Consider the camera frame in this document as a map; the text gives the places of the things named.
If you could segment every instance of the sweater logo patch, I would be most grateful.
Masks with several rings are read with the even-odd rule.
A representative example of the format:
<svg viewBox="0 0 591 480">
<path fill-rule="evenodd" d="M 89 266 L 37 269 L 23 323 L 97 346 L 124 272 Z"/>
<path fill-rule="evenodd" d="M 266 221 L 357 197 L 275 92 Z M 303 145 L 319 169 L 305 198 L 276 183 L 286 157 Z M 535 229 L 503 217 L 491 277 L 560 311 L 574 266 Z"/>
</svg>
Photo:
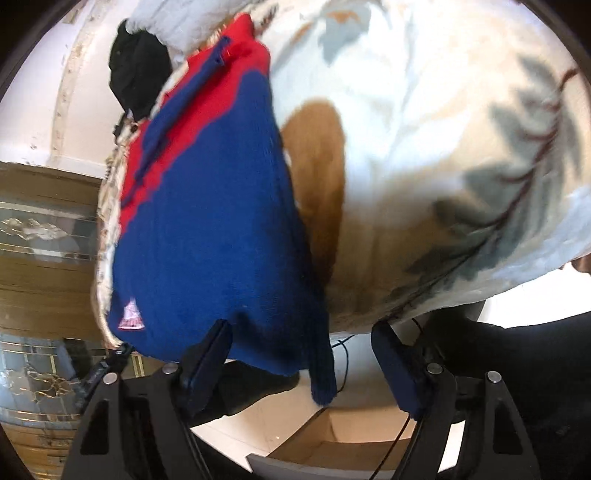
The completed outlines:
<svg viewBox="0 0 591 480">
<path fill-rule="evenodd" d="M 135 299 L 131 299 L 123 311 L 123 318 L 119 322 L 119 330 L 144 330 L 144 328 L 145 325 L 139 313 L 138 305 Z"/>
</svg>

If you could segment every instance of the black wire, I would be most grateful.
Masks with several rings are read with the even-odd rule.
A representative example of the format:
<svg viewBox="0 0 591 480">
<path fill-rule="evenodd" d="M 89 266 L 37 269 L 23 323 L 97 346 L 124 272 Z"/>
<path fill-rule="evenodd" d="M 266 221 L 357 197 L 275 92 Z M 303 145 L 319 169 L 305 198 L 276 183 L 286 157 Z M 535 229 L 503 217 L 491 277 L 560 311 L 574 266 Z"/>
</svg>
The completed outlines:
<svg viewBox="0 0 591 480">
<path fill-rule="evenodd" d="M 423 330 L 423 327 L 421 327 L 421 324 L 417 321 L 417 319 L 413 317 L 411 320 L 418 327 L 418 331 L 421 332 L 421 335 L 425 335 L 425 330 Z"/>
<path fill-rule="evenodd" d="M 347 384 L 347 376 L 349 375 L 349 349 L 345 345 L 345 342 L 348 342 L 353 337 L 354 337 L 354 335 L 349 335 L 347 338 L 345 338 L 343 340 L 339 340 L 334 345 L 331 345 L 331 348 L 336 348 L 338 346 L 342 346 L 345 349 L 345 357 L 347 359 L 347 361 L 345 363 L 345 376 L 343 377 L 343 384 L 336 391 L 338 394 L 341 393 L 343 391 L 343 389 L 345 388 L 345 385 Z"/>
<path fill-rule="evenodd" d="M 402 429 L 400 429 L 400 432 L 398 432 L 398 435 L 396 436 L 396 439 L 392 442 L 392 445 L 390 445 L 390 448 L 386 452 L 386 455 L 384 455 L 384 458 L 379 463 L 378 467 L 374 470 L 374 472 L 372 473 L 372 476 L 369 477 L 369 480 L 374 480 L 374 478 L 376 478 L 378 476 L 379 471 L 382 469 L 382 467 L 386 463 L 386 460 L 388 460 L 388 457 L 392 453 L 392 450 L 394 450 L 394 447 L 396 447 L 396 444 L 400 440 L 400 437 L 402 436 L 402 434 L 406 430 L 406 427 L 408 426 L 408 422 L 410 422 L 410 414 L 407 417 L 407 421 L 404 422 L 404 425 L 402 426 Z"/>
</svg>

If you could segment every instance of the brown stain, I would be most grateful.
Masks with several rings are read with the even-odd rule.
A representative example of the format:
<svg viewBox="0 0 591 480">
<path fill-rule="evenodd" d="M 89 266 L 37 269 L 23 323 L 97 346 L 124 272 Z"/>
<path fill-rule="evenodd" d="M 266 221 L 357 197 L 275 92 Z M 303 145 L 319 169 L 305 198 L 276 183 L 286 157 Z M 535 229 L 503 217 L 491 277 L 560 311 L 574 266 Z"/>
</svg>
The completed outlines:
<svg viewBox="0 0 591 480">
<path fill-rule="evenodd" d="M 355 20 L 356 22 L 361 23 L 359 15 L 352 10 L 337 10 L 336 12 L 328 13 L 326 16 L 336 20 L 340 24 L 346 23 L 347 20 Z"/>
<path fill-rule="evenodd" d="M 573 260 L 571 263 L 573 264 L 573 268 L 577 272 L 591 274 L 591 254 L 585 255 L 581 258 L 577 258 L 576 260 Z"/>
<path fill-rule="evenodd" d="M 304 35 L 306 35 L 310 31 L 311 28 L 312 28 L 312 23 L 311 22 L 308 22 L 308 23 L 305 23 L 304 25 L 302 25 L 300 27 L 300 29 L 297 32 L 295 32 L 295 34 L 294 34 L 293 38 L 291 39 L 291 42 L 290 43 L 292 45 L 298 43 L 302 39 L 302 37 Z"/>
<path fill-rule="evenodd" d="M 295 111 L 281 130 L 291 159 L 291 181 L 314 269 L 326 285 L 336 260 L 345 198 L 345 133 L 325 100 Z"/>
</svg>

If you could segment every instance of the black fabric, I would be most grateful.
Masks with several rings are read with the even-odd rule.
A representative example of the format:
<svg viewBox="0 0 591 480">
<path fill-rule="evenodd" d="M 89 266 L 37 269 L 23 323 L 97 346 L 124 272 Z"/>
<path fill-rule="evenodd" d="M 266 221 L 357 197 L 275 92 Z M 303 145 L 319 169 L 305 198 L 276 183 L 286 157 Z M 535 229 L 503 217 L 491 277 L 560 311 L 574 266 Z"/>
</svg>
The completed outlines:
<svg viewBox="0 0 591 480">
<path fill-rule="evenodd" d="M 196 426 L 223 416 L 235 415 L 268 395 L 295 388 L 299 380 L 299 373 L 284 377 L 240 361 L 228 362 L 223 367 L 207 406 L 189 424 Z"/>
<path fill-rule="evenodd" d="M 449 312 L 461 314 L 468 320 L 474 320 L 474 322 L 477 322 L 478 318 L 480 318 L 482 310 L 484 309 L 485 303 L 486 300 L 482 300 L 477 301 L 476 303 L 465 303 L 464 305 L 458 305 L 457 307 L 449 307 L 448 309 L 442 310 L 447 310 Z"/>
<path fill-rule="evenodd" d="M 591 472 L 591 313 L 503 329 L 435 312 L 426 327 L 455 375 L 501 373 L 528 430 L 543 480 Z"/>
<path fill-rule="evenodd" d="M 125 20 L 111 48 L 111 91 L 125 112 L 137 122 L 146 118 L 172 73 L 167 48 L 145 31 L 129 34 Z"/>
</svg>

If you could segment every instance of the metal screw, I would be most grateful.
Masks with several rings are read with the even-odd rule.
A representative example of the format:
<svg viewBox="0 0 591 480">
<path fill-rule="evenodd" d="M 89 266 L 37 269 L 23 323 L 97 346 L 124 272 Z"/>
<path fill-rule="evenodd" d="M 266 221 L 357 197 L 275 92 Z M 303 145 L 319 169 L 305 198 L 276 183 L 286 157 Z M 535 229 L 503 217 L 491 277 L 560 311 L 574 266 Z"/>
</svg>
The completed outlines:
<svg viewBox="0 0 591 480">
<path fill-rule="evenodd" d="M 443 373 L 443 367 L 439 364 L 428 364 L 427 372 L 431 375 L 440 375 Z"/>
<path fill-rule="evenodd" d="M 162 371 L 165 375 L 170 375 L 175 373 L 178 370 L 178 364 L 174 362 L 170 362 L 162 367 Z"/>
<path fill-rule="evenodd" d="M 499 372 L 495 372 L 494 370 L 488 372 L 486 377 L 491 383 L 499 383 L 501 380 L 503 380 L 501 374 Z"/>
<path fill-rule="evenodd" d="M 109 372 L 103 377 L 103 382 L 105 383 L 105 385 L 112 385 L 115 382 L 117 382 L 118 378 L 119 377 L 115 372 Z"/>
</svg>

